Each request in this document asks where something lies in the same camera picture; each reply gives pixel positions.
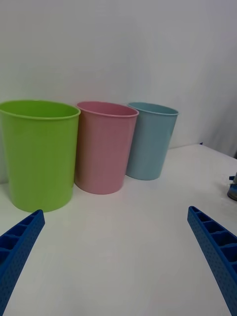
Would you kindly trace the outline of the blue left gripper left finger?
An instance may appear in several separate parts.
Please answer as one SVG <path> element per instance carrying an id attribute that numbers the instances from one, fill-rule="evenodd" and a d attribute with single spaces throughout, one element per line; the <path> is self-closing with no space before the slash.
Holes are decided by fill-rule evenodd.
<path id="1" fill-rule="evenodd" d="M 0 315 L 44 225 L 43 211 L 39 209 L 0 236 Z"/>

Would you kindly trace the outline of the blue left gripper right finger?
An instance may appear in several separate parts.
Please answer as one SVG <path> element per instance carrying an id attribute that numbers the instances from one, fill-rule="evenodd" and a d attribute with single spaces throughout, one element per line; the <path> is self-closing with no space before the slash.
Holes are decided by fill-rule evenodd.
<path id="1" fill-rule="evenodd" d="M 194 206 L 187 220 L 231 315 L 237 315 L 237 237 Z"/>

